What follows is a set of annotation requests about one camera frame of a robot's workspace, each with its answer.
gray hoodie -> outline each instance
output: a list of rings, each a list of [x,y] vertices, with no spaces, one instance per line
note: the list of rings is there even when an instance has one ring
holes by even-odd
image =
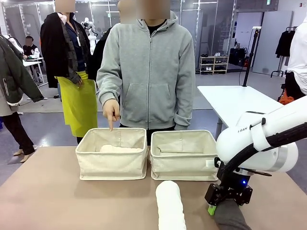
[[[195,88],[193,39],[175,13],[150,36],[144,20],[116,24],[97,73],[99,100],[121,96],[121,124],[187,129]]]

beige basket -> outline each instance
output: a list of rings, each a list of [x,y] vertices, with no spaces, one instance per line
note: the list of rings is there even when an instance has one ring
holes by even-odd
[[[103,145],[140,148],[134,153],[101,153]],[[76,148],[81,180],[138,180],[146,176],[147,140],[142,128],[94,128]]]
[[[209,131],[155,132],[150,161],[154,180],[216,181],[215,140]]]

fluorescent light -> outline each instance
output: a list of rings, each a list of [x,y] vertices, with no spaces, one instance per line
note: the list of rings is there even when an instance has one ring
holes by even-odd
[[[116,4],[92,4],[92,6],[116,6]]]
[[[217,1],[200,2],[199,4],[210,4],[210,3],[217,3]]]

desk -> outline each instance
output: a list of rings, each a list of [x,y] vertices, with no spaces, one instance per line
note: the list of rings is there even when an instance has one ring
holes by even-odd
[[[0,187],[1,230],[158,230],[155,189],[137,181],[81,181],[75,147],[40,148]],[[209,182],[178,182],[188,230],[218,230]],[[306,230],[307,196],[285,173],[254,175],[241,209],[253,230]]]
[[[221,134],[223,123],[227,127],[236,126],[247,111],[267,114],[283,106],[249,86],[199,86],[198,89],[219,116],[216,139]]]
[[[42,69],[40,68],[40,65],[39,65],[41,63],[41,61],[39,61],[39,60],[43,60],[43,58],[39,57],[39,58],[33,59],[31,61],[24,61],[24,66],[25,67],[30,67],[32,69],[34,80],[39,84],[39,79],[38,79],[38,76],[37,76],[37,72],[34,69],[34,65],[38,65],[39,73],[40,73],[40,76],[42,77],[42,81],[43,81],[43,84],[41,86],[43,86],[43,85],[46,85],[46,83],[45,83],[45,80],[44,80]]]

black pole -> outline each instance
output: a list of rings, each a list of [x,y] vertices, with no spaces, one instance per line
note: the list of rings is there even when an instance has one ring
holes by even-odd
[[[246,87],[246,84],[248,82],[248,74],[249,74],[251,62],[252,62],[252,59],[253,59],[253,56],[254,56],[254,49],[255,49],[255,46],[256,46],[256,41],[257,41],[258,34],[259,34],[259,30],[256,30],[255,34],[254,34],[253,45],[251,47],[251,51],[250,51],[250,54],[249,54],[248,68],[246,69],[245,78],[244,78],[244,82],[243,82],[243,87]]]

